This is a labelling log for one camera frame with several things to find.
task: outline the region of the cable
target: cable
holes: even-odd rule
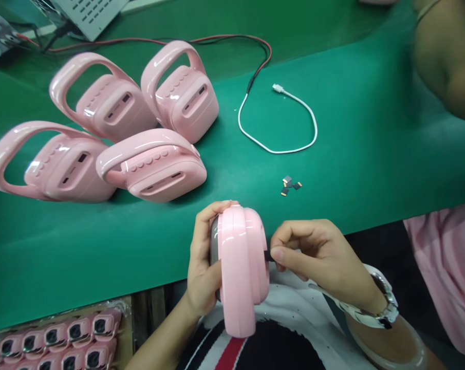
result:
[[[296,153],[296,152],[300,152],[304,149],[307,149],[309,148],[310,146],[312,146],[314,144],[314,142],[316,141],[316,138],[318,137],[318,125],[316,123],[316,117],[314,116],[314,113],[313,111],[311,110],[311,108],[305,103],[303,102],[301,99],[295,97],[294,95],[292,95],[291,93],[287,92],[284,90],[283,87],[281,87],[280,85],[277,85],[277,84],[273,84],[273,89],[279,93],[279,94],[284,94],[284,95],[287,95],[288,97],[294,99],[295,101],[301,103],[309,112],[309,114],[311,114],[311,118],[313,120],[313,126],[314,126],[314,137],[313,137],[313,140],[308,144],[308,145],[305,145],[303,146],[302,148],[299,148],[299,149],[293,149],[293,150],[289,150],[289,151],[281,151],[281,152],[276,152],[276,151],[273,151],[272,149],[268,149],[266,146],[264,146],[263,144],[261,144],[258,140],[256,140],[254,137],[252,137],[251,135],[249,135],[246,131],[244,131],[243,129],[243,126],[241,125],[241,112],[243,111],[243,107],[244,107],[244,103],[246,103],[246,100],[248,100],[248,92],[246,93],[246,96],[244,96],[244,100],[241,104],[241,107],[239,108],[239,113],[237,114],[237,122],[239,123],[239,129],[241,130],[241,132],[243,134],[245,134],[248,138],[250,138],[251,140],[253,140],[256,144],[258,144],[259,146],[261,146],[263,149],[265,149],[267,152],[271,153],[271,154],[288,154],[288,153]]]

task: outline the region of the red wire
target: red wire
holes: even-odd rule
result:
[[[270,50],[270,55],[268,56],[268,59],[258,68],[256,73],[254,74],[256,76],[259,73],[259,71],[270,61],[270,59],[272,59],[272,47],[265,40],[260,39],[259,37],[256,37],[256,36],[251,36],[251,35],[232,34],[232,33],[229,34],[228,33],[228,34],[213,35],[213,36],[208,36],[208,37],[204,37],[204,38],[194,39],[194,40],[191,40],[191,42],[213,40],[213,39],[219,39],[219,38],[231,37],[231,36],[245,36],[245,37],[248,37],[250,39],[258,40],[258,41],[262,42],[263,44],[265,44],[268,47],[268,49]],[[18,37],[23,39],[23,40],[28,41],[29,43],[32,43],[33,45],[35,45],[37,47],[39,46],[38,43],[36,43],[35,41],[29,39],[28,37],[26,37],[26,36],[24,36],[22,34],[18,34]],[[168,42],[153,40],[153,39],[122,38],[122,39],[113,39],[113,40],[106,40],[106,41],[94,41],[94,42],[88,42],[88,43],[80,43],[80,44],[65,46],[65,47],[57,48],[57,49],[48,49],[48,51],[60,52],[60,51],[64,51],[64,50],[74,49],[74,48],[77,48],[77,47],[80,47],[80,46],[83,46],[83,45],[106,45],[106,44],[112,44],[112,43],[121,42],[121,41],[145,41],[145,42],[151,42],[151,43],[159,44],[159,45],[168,44]]]

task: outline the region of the green mat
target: green mat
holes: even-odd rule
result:
[[[286,219],[329,218],[349,233],[464,203],[465,122],[422,87],[408,41],[407,31],[379,32],[261,72],[243,126],[274,150],[311,140],[306,110],[271,90],[282,85],[318,120],[317,142],[297,154],[269,154],[239,131],[250,74],[215,83],[219,118],[197,144],[208,179],[175,201],[118,191],[78,205],[0,193],[0,328],[185,278],[194,216],[215,200],[254,208],[267,235]],[[55,120],[52,108],[12,99],[24,120]],[[287,197],[285,175],[303,184]]]

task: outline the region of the pink speaker part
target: pink speaker part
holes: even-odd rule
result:
[[[102,64],[111,75],[99,77],[77,103],[76,112],[66,102],[72,84],[88,67]],[[113,142],[157,126],[138,85],[109,59],[85,52],[71,58],[51,81],[54,104],[85,130]]]
[[[69,348],[66,347],[60,352],[52,352],[39,360],[37,370],[63,370],[63,358]]]
[[[29,138],[42,131],[60,135],[35,156],[25,173],[25,186],[6,182],[6,166]],[[46,201],[106,201],[116,188],[101,181],[95,171],[96,158],[106,148],[100,139],[74,128],[45,121],[22,123],[0,140],[0,191]]]
[[[42,326],[29,330],[22,339],[22,348],[27,360],[38,360],[47,353],[46,328]]]
[[[93,312],[89,316],[73,321],[68,326],[69,341],[75,348],[84,347],[94,340],[92,330],[94,318],[99,312]]]
[[[186,53],[191,66],[179,66],[160,85],[164,72]],[[184,41],[165,45],[147,64],[141,76],[143,96],[160,124],[196,143],[218,116],[212,83],[196,50]]]
[[[106,369],[112,366],[117,340],[112,338],[109,342],[95,342],[87,350],[85,356],[85,369]]]
[[[85,368],[85,357],[89,346],[71,348],[65,353],[62,363],[62,370],[83,370]]]
[[[373,5],[392,5],[398,0],[359,0],[362,3],[373,4]]]
[[[45,341],[52,353],[59,353],[64,351],[69,345],[69,326],[79,317],[74,317],[63,322],[49,325],[45,331]]]
[[[121,311],[109,308],[93,320],[92,332],[98,342],[108,342],[117,334],[121,322]]]
[[[37,360],[22,360],[14,367],[14,370],[37,370],[40,358]]]
[[[97,158],[97,172],[108,183],[156,203],[173,200],[207,178],[195,147],[165,128],[145,131],[109,147]]]
[[[254,210],[232,205],[215,218],[211,235],[210,264],[222,260],[220,300],[226,331],[250,337],[256,331],[254,305],[266,299],[270,284],[262,220]]]

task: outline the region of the bangle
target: bangle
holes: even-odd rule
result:
[[[349,327],[349,331],[352,334],[354,340],[356,341],[357,345],[363,350],[363,352],[371,359],[371,361],[376,364],[377,366],[388,369],[388,370],[410,370],[410,369],[419,369],[425,370],[429,368],[429,359],[427,357],[427,350],[426,346],[422,342],[421,337],[417,334],[415,329],[407,322],[406,319],[402,318],[403,322],[406,324],[407,328],[412,333],[412,337],[414,338],[414,343],[416,344],[416,354],[414,358],[409,361],[408,363],[396,363],[391,362],[383,357],[375,354],[370,348],[368,348],[364,342],[359,338],[359,336],[352,331]]]

